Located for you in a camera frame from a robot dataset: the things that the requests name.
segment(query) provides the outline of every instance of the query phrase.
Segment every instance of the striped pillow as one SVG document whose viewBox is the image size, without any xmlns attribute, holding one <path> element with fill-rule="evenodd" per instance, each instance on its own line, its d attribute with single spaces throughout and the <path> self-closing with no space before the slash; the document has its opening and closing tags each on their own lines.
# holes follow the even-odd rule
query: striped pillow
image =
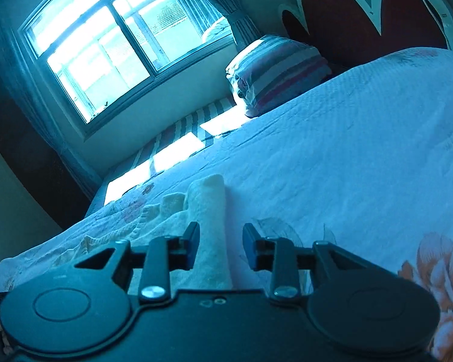
<svg viewBox="0 0 453 362">
<path fill-rule="evenodd" d="M 252 43 L 226 68 L 232 90 L 256 117 L 319 85 L 332 74 L 319 51 L 304 43 L 267 35 Z"/>
</svg>

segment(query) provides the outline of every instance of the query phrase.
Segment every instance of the orange flower print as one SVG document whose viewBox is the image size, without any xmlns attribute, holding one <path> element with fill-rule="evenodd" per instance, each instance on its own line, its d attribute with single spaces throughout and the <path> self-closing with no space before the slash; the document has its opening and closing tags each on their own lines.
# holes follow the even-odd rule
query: orange flower print
<svg viewBox="0 0 453 362">
<path fill-rule="evenodd" d="M 442 313 L 429 351 L 443 362 L 453 362 L 453 241 L 427 234 L 418 248 L 416 268 L 406 261 L 397 274 L 430 291 L 438 301 Z"/>
</svg>

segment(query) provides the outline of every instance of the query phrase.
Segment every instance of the circular disc cover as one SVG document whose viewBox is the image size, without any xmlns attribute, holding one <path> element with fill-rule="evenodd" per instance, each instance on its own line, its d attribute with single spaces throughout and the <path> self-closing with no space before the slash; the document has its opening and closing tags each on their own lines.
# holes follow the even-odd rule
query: circular disc cover
<svg viewBox="0 0 453 362">
<path fill-rule="evenodd" d="M 126 293 L 94 270 L 79 276 L 57 271 L 19 286 L 3 300 L 0 320 L 21 347 L 69 354 L 103 343 L 130 315 Z"/>
<path fill-rule="evenodd" d="M 338 347 L 361 355 L 425 348 L 440 320 L 429 292 L 375 269 L 342 271 L 310 296 L 308 314 Z"/>
</svg>

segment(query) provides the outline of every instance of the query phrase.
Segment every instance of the red headboard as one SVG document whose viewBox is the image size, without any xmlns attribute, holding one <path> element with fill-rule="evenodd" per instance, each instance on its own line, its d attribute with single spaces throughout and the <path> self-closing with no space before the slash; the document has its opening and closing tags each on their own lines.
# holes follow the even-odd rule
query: red headboard
<svg viewBox="0 0 453 362">
<path fill-rule="evenodd" d="M 353 67 L 411 47 L 453 49 L 453 31 L 445 31 L 453 27 L 453 12 L 444 0 L 298 0 L 298 4 L 298 11 L 281 9 L 289 36 L 315 46 L 335 64 Z"/>
</svg>

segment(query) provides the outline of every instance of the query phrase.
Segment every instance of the bed sheet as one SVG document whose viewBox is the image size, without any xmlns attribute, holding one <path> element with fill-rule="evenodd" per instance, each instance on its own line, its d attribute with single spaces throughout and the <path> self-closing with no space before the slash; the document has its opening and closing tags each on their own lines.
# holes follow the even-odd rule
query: bed sheet
<svg viewBox="0 0 453 362">
<path fill-rule="evenodd" d="M 430 290 L 438 287 L 453 305 L 453 278 L 452 290 L 430 278 L 435 265 L 453 276 L 453 52 L 420 48 L 349 70 L 51 241 L 3 260 L 0 291 L 11 278 L 16 285 L 45 272 L 84 233 L 100 235 L 134 219 L 145 204 L 214 173 L 226 184 L 235 287 L 265 281 L 247 266 L 243 225 L 274 219 L 288 224 L 304 246 L 329 230 L 342 248 Z"/>
</svg>

